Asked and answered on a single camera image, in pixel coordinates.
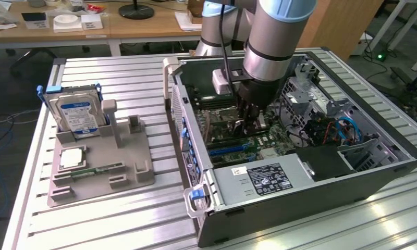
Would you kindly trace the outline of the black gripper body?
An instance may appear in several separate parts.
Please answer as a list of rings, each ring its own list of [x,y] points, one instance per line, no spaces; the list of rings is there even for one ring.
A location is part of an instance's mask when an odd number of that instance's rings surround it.
[[[243,108],[246,105],[266,108],[275,99],[281,84],[282,78],[275,81],[261,81],[257,79],[242,80],[237,89],[237,108]]]

